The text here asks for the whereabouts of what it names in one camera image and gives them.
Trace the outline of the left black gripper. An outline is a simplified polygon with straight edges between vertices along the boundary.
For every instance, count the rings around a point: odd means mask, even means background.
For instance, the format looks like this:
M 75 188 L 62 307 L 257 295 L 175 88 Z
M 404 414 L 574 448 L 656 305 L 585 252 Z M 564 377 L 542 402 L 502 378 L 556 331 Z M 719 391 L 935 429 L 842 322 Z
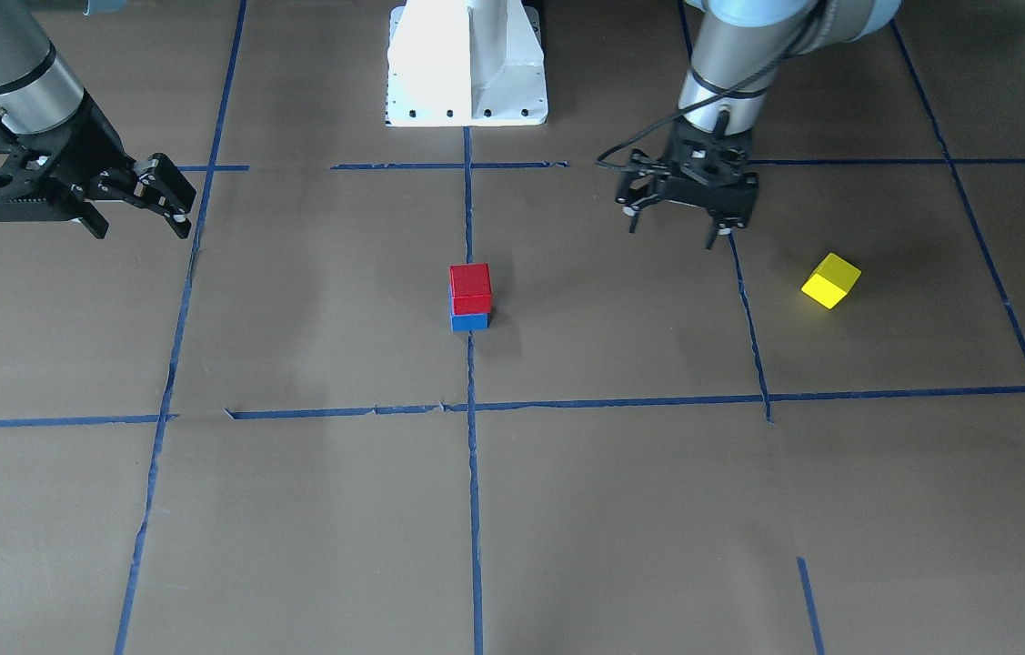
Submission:
M 631 221 L 634 235 L 641 212 L 661 202 L 707 211 L 711 220 L 704 248 L 720 237 L 747 227 L 758 199 L 758 175 L 748 170 L 752 132 L 728 132 L 730 115 L 717 115 L 703 130 L 676 117 L 661 157 L 633 149 L 616 192 L 616 202 Z

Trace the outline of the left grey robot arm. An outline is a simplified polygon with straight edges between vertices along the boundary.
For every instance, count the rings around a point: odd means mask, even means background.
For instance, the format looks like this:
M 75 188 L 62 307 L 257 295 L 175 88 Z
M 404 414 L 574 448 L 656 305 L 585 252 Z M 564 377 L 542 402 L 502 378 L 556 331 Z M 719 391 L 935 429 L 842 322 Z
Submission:
M 676 111 L 642 129 L 670 129 L 660 156 L 628 149 L 625 163 L 611 152 L 597 166 L 617 171 L 616 200 L 639 224 L 641 212 L 663 202 L 707 212 L 705 246 L 747 227 L 758 200 L 758 175 L 749 169 L 753 128 L 779 67 L 833 43 L 878 32 L 899 11 L 898 1 L 702 1 L 703 18 Z

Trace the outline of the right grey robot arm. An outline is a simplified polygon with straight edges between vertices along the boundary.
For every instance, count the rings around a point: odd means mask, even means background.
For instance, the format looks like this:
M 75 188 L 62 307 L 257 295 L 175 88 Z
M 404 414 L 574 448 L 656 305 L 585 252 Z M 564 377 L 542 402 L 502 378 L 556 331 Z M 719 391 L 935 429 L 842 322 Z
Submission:
M 75 221 L 104 239 L 97 203 L 156 213 L 177 237 L 196 199 L 166 154 L 131 157 L 23 1 L 0 1 L 0 223 Z

